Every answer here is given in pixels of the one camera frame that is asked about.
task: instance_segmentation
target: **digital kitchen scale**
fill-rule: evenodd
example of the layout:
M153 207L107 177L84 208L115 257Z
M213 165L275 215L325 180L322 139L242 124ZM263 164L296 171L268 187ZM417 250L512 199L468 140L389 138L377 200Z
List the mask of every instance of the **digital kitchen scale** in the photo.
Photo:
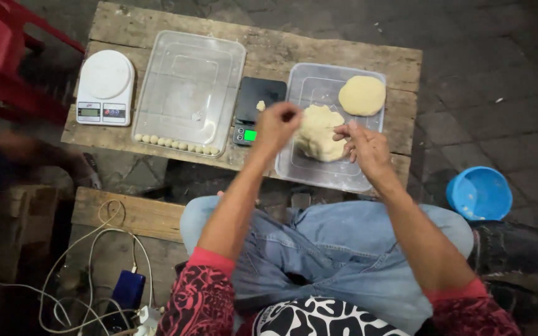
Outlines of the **digital kitchen scale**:
M128 126L134 67L115 50L89 57L80 70L76 120L81 124Z
M257 105L263 101L265 107L286 99L288 86L285 82L243 77L235 103L235 125L232 141L237 145L250 146L257 137L255 123L260 112Z

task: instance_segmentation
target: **person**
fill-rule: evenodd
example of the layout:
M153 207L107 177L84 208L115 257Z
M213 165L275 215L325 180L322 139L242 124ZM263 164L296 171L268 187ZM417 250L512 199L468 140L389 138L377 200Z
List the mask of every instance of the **person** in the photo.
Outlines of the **person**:
M0 133L0 192L14 183L24 170L43 166L62 168L76 185L101 189L92 156L67 151L11 130Z
M263 172L301 119L290 103L265 110L225 193L186 206L190 258L157 335L412 335L430 316L445 335L520 334L466 262L466 221L413 202L382 134L354 121L334 128L383 203L311 206L287 224L255 210Z

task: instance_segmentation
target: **hand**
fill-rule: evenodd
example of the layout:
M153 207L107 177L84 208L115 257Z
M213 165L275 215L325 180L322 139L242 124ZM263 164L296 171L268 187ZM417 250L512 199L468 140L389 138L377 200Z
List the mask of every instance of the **hand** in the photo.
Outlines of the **hand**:
M362 172L373 186L378 187L392 179L398 181L385 135L368 130L354 120L348 125L334 127L333 131L334 141L351 138L344 146L344 156L350 155L350 162L358 161Z
M269 106L259 114L255 127L257 138L252 148L275 157L300 127L302 119L303 111L292 103L280 102Z

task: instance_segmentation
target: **small dough piece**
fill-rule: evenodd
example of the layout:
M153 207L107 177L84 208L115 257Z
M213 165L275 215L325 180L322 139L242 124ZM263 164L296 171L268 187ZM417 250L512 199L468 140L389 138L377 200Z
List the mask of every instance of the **small dough piece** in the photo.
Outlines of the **small dough piece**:
M257 110L259 110L260 112L265 111L265 101L264 100L259 100L259 102L257 103Z
M354 76L340 89L338 98L349 114L375 115L385 104L385 85L375 77Z
M344 117L328 106L311 105L304 109L302 125L294 135L294 145L306 156L332 162L342 158L346 140L333 141L333 127L342 125Z

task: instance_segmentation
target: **stone floor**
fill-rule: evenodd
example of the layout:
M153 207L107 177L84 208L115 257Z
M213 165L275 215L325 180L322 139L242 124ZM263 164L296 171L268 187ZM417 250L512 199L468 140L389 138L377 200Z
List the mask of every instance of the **stone floor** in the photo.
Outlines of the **stone floor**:
M538 1L115 2L314 38L423 50L409 192L420 202L445 206L443 191L452 176L471 166L490 166L503 172L511 183L514 204L508 217L538 226ZM97 0L20 3L72 38L86 42ZM66 53L62 49L50 58L59 63L57 56ZM72 62L63 65L75 68ZM1 127L9 124L0 121ZM59 143L59 128L20 128ZM233 177L232 172L208 167L193 170L191 164L168 164L159 157L82 150L95 154L106 189L122 193L169 185L172 198L186 202L225 188ZM284 191L291 187L287 182L265 182L267 206L283 205L287 199ZM320 188L313 188L313 193L316 202L347 198Z

